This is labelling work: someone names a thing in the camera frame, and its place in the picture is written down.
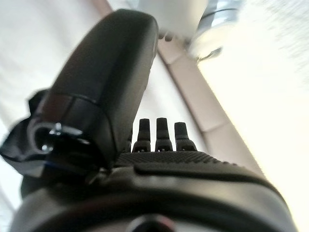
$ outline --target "black device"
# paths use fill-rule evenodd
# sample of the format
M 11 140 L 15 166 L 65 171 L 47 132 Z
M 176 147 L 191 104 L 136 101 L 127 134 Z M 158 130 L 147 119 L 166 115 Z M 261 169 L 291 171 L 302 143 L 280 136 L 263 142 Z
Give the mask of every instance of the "black device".
M 83 39 L 0 148 L 23 176 L 11 232 L 295 232 L 263 176 L 197 151 L 165 118 L 132 124 L 156 55 L 147 14 L 119 10 Z

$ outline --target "black plastic casing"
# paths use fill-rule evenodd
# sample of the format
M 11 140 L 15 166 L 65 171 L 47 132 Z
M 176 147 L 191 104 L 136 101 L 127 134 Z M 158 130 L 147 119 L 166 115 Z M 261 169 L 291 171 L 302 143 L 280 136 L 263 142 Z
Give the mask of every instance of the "black plastic casing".
M 59 137 L 91 143 L 99 150 L 100 166 L 110 169 L 126 146 L 157 38 L 156 20 L 135 11 L 118 10 L 94 26 L 29 124 L 28 137 L 36 152 L 46 153 L 37 137 L 48 137 L 58 123 Z
M 10 231 L 132 232 L 120 229 L 123 220 L 160 214 L 191 224 L 176 232 L 297 232 L 264 177 L 203 152 L 123 153 L 115 166 L 88 185 L 57 183 L 27 195 Z

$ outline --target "white surface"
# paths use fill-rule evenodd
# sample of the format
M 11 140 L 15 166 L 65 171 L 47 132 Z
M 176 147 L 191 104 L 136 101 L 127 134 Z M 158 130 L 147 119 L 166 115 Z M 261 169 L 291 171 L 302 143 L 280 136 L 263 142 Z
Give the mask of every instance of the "white surface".
M 267 178 L 309 231 L 307 1 L 250 0 L 220 57 L 200 69 Z
M 0 232 L 9 231 L 10 222 L 13 216 L 13 211 L 8 207 L 4 196 L 0 194 Z
M 38 89 L 49 87 L 70 52 L 100 16 L 87 1 L 3 0 L 0 7 L 0 140 L 8 128 L 28 116 L 27 99 Z M 154 60 L 149 85 L 136 120 L 136 140 L 140 118 L 151 120 L 152 149 L 155 145 L 157 117 L 167 117 L 171 140 L 174 123 L 186 122 L 190 138 L 197 148 L 204 142 L 191 115 L 159 57 Z M 21 176 L 0 159 L 0 192 L 13 208 L 21 201 Z M 0 207 L 0 217 L 9 215 Z
M 140 0 L 138 10 L 157 20 L 160 31 L 169 31 L 190 40 L 208 0 Z

